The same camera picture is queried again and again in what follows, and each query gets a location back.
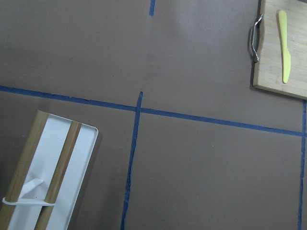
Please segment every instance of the wooden rod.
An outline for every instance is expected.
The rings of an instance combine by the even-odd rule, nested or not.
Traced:
[[[30,133],[25,142],[23,151],[17,163],[5,200],[8,202],[17,202],[21,189],[23,188],[25,178],[28,174],[33,156],[38,146],[39,140],[45,128],[48,113],[38,111],[35,115]],[[2,203],[0,211],[0,230],[6,230],[11,221],[15,206]]]
[[[53,173],[49,189],[46,194],[45,202],[55,203],[61,188],[61,184],[71,158],[73,148],[75,146],[78,134],[81,129],[81,123],[72,121],[69,128],[68,134],[66,136],[56,169]],[[35,230],[45,230],[49,222],[53,206],[42,207],[40,214],[38,216]]]

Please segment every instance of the cutting board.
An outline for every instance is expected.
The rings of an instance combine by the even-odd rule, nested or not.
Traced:
[[[262,0],[260,14],[260,61],[255,64],[253,86],[307,99],[307,3],[303,0]],[[277,13],[287,13],[291,71],[283,83],[282,47]]]

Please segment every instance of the white plastic bracket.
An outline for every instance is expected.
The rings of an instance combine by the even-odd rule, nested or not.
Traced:
[[[46,203],[44,200],[38,199],[18,199],[17,202],[8,202],[5,200],[5,197],[2,199],[2,202],[6,205],[13,206],[55,206],[55,204]]]
[[[43,180],[35,178],[23,185],[23,188],[19,196],[20,198],[18,199],[17,202],[8,202],[5,200],[5,197],[2,199],[2,202],[5,203],[6,205],[12,205],[12,206],[54,206],[55,204],[46,203],[44,200],[41,199],[22,198],[25,194],[31,192],[41,183],[43,183]]]

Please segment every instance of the white tray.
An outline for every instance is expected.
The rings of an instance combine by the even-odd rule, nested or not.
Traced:
[[[30,183],[24,186],[18,201],[45,199],[70,124],[71,120],[49,115],[24,185],[43,182],[32,191],[27,189]],[[47,230],[67,229],[97,135],[97,128],[82,124]],[[41,206],[16,206],[8,229],[33,230],[40,209]]]

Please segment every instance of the knife handle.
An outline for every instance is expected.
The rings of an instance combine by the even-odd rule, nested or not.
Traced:
[[[282,37],[283,52],[287,49],[287,14],[285,11],[278,12],[279,28]]]

